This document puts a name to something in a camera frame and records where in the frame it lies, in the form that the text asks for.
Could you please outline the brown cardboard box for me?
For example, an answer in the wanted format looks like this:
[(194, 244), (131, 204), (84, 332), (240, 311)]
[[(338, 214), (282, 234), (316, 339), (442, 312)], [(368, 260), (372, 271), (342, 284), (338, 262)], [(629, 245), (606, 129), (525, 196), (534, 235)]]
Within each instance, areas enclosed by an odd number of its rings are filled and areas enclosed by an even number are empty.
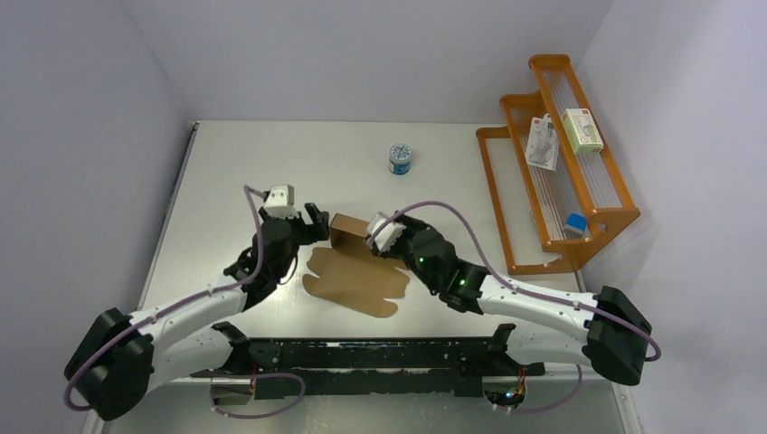
[(337, 213), (329, 226), (330, 247), (315, 247), (302, 277), (306, 292), (355, 312), (386, 318), (398, 307), (410, 278), (397, 259), (376, 257), (365, 245), (367, 222)]

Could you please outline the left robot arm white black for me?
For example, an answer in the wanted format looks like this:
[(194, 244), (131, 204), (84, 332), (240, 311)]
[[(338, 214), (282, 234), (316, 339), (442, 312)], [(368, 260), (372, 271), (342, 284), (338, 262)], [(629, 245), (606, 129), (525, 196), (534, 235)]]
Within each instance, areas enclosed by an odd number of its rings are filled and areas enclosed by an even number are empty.
[(251, 340), (228, 317), (257, 306), (290, 271), (302, 246), (327, 241), (329, 214), (306, 203), (302, 216), (258, 211), (253, 244), (223, 272), (229, 283), (174, 302), (124, 314), (102, 312), (64, 369), (64, 402), (114, 420), (173, 380), (212, 371), (236, 376), (251, 367)]

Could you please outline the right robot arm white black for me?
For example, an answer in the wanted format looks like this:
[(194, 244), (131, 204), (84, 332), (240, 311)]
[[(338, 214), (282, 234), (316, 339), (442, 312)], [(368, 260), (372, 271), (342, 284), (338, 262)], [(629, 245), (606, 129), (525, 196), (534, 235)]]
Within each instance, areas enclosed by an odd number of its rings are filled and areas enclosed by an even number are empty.
[(603, 378), (639, 384), (652, 326), (621, 290), (562, 292), (515, 278), (496, 278), (486, 266), (460, 259), (454, 245), (428, 223), (377, 213), (365, 229), (379, 258), (401, 261), (448, 307), (478, 315), (521, 319), (533, 329), (512, 329), (488, 350), (490, 367), (509, 374), (519, 365), (587, 365)]

